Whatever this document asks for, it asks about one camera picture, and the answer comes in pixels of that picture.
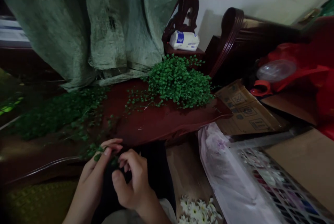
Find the cardboard box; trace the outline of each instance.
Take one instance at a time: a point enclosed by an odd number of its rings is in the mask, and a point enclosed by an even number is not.
[[[334,214],[334,141],[313,129],[266,152]]]
[[[279,94],[261,99],[261,103],[291,114],[312,125],[317,125],[318,108],[316,94],[298,90],[286,90]]]
[[[230,119],[216,121],[225,135],[283,131],[288,122],[266,109],[238,79],[216,92],[233,112]]]

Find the plastic crate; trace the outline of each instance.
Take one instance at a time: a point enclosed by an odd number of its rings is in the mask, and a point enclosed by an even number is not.
[[[334,224],[334,216],[264,151],[293,136],[286,132],[230,143],[229,155],[240,165],[235,169],[242,169],[241,179],[259,188],[282,223]]]

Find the black pants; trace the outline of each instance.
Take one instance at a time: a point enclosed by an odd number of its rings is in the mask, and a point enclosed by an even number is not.
[[[165,142],[151,142],[138,146],[134,150],[137,153],[140,152],[141,156],[147,159],[148,177],[151,188],[155,191],[159,199],[165,198],[170,202],[176,214],[174,187],[167,163]],[[101,224],[111,213],[124,209],[118,202],[117,194],[112,184],[112,172],[113,168],[107,166],[104,174],[101,201],[94,213],[92,224]],[[131,172],[125,173],[124,177],[128,183],[132,178]]]

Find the white flower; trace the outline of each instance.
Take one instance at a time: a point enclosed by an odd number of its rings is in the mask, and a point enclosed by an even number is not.
[[[185,217],[184,215],[181,216],[178,223],[179,224],[190,224],[189,219],[187,217]]]
[[[190,224],[197,224],[197,220],[195,218],[190,218]]]
[[[209,223],[209,216],[206,213],[201,213],[201,218],[197,219],[198,224],[208,224]]]
[[[182,211],[185,212],[186,215],[189,215],[189,198],[187,196],[182,196],[181,200],[181,207],[182,207]]]
[[[214,223],[216,221],[216,216],[214,214],[211,215],[210,217],[210,222]]]
[[[208,210],[207,210],[207,208],[206,208],[206,203],[205,203],[204,201],[199,200],[199,201],[197,202],[197,204],[198,204],[200,210],[201,210],[203,213],[207,213],[207,212],[208,212]]]
[[[213,205],[213,198],[212,197],[210,198],[210,201],[209,201],[209,204],[208,204],[208,209],[212,213],[217,212],[215,206]]]
[[[216,212],[216,216],[219,218],[219,219],[223,219],[223,217],[220,215],[220,213]]]
[[[189,204],[189,215],[191,218],[194,218],[196,220],[199,220],[202,218],[202,213],[199,209],[199,206],[195,204],[195,202],[190,202]]]

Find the green plant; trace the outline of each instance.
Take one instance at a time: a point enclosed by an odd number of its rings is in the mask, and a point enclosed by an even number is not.
[[[98,108],[101,101],[107,98],[108,90],[108,87],[92,87],[54,97],[21,115],[10,125],[11,132],[30,140],[70,124],[73,132],[87,141],[89,136],[84,132],[84,123],[91,120],[90,126],[101,124],[102,112]]]
[[[102,146],[99,146],[95,143],[92,143],[88,146],[88,148],[86,150],[86,154],[82,158],[83,159],[91,159],[92,157],[94,157],[94,161],[98,162],[98,160],[101,158],[101,155],[104,152],[104,150],[105,150],[105,148],[103,148]],[[119,157],[117,155],[112,157],[110,162],[109,162],[110,165],[111,166],[116,166],[118,164],[118,158]]]
[[[160,107],[165,101],[173,100],[180,108],[204,106],[214,96],[211,94],[210,77],[191,68],[201,66],[205,61],[198,60],[196,55],[176,57],[167,55],[164,60],[156,64],[147,77],[142,78],[149,84],[147,90],[129,92],[129,100],[125,105],[125,112],[137,109],[137,102],[148,102],[148,105]]]

